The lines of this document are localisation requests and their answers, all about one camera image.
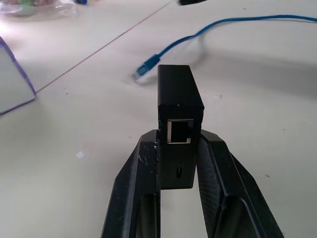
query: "ethernet port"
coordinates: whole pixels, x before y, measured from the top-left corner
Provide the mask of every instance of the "ethernet port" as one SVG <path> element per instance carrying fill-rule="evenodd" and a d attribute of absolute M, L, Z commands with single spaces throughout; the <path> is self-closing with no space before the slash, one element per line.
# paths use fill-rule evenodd
<path fill-rule="evenodd" d="M 167 120 L 167 143 L 190 144 L 193 119 L 168 119 Z"/>

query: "clear plastic container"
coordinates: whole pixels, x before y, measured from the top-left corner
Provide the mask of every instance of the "clear plastic container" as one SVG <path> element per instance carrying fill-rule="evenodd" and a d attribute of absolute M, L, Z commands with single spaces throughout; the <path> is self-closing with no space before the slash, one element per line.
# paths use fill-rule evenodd
<path fill-rule="evenodd" d="M 6 17 L 47 19 L 74 16 L 76 13 L 73 0 L 0 0 L 0 14 Z"/>

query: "white table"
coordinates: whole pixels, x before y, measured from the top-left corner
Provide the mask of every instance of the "white table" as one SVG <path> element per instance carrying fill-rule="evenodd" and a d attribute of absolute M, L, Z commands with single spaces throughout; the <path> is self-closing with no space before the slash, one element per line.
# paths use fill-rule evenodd
<path fill-rule="evenodd" d="M 158 126 L 155 71 L 142 86 L 128 74 L 215 20 L 315 16 L 315 6 L 312 0 L 172 3 L 42 90 L 37 101 L 2 117 L 0 237 L 99 237 L 114 178 L 139 137 Z M 191 65 L 205 104 L 203 129 L 223 138 L 254 176 L 287 238 L 316 236 L 316 36 L 311 23 L 230 23 L 161 62 Z M 47 60 L 53 79 L 66 69 L 57 58 L 71 66 L 89 54 L 75 44 L 61 58 L 50 52 L 56 57 L 32 60 Z M 163 238 L 207 237 L 197 181 L 192 190 L 163 191 L 161 206 Z"/>
<path fill-rule="evenodd" d="M 101 0 L 77 5 L 77 17 L 0 20 L 0 34 L 38 91 L 169 2 Z"/>

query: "purple edge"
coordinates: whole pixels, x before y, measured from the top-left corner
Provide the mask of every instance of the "purple edge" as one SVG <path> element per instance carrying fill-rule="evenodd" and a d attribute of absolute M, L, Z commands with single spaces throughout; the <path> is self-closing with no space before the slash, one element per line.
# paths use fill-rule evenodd
<path fill-rule="evenodd" d="M 29 85 L 29 87 L 31 88 L 31 90 L 32 90 L 32 92 L 33 92 L 33 94 L 34 94 L 34 96 L 35 96 L 34 99 L 32 99 L 32 100 L 30 100 L 30 101 L 28 101 L 28 102 L 19 104 L 19 105 L 17 105 L 16 107 L 11 108 L 11 109 L 8 109 L 8 110 L 6 110 L 6 111 L 4 111 L 4 112 L 0 112 L 0 115 L 3 115 L 3 114 L 5 114 L 5 113 L 8 113 L 8 112 L 10 112 L 10 111 L 16 109 L 16 108 L 21 107 L 21 106 L 23 106 L 23 105 L 25 105 L 25 104 L 27 104 L 27 103 L 30 103 L 31 101 L 34 101 L 34 100 L 36 99 L 36 91 L 35 91 L 35 89 L 34 89 L 32 83 L 31 83 L 29 77 L 27 76 L 27 74 L 25 73 L 25 71 L 23 70 L 23 68 L 20 66 L 20 64 L 18 63 L 18 61 L 15 59 L 13 52 L 10 50 L 9 46 L 4 42 L 3 38 L 0 36 L 0 47 L 1 47 L 1 46 L 3 46 L 4 49 L 5 49 L 5 51 L 9 54 L 9 56 L 11 57 L 12 62 L 14 63 L 15 67 L 19 70 L 20 74 L 22 75 L 22 77 L 24 78 L 24 80 L 26 81 L 26 83 Z"/>

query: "cable plug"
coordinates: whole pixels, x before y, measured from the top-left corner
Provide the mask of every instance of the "cable plug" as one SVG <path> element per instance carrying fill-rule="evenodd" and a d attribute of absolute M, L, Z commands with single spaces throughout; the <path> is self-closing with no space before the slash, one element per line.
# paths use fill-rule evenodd
<path fill-rule="evenodd" d="M 133 81 L 137 81 L 140 77 L 154 68 L 155 65 L 160 61 L 159 55 L 155 54 L 147 61 L 145 61 L 132 75 Z"/>

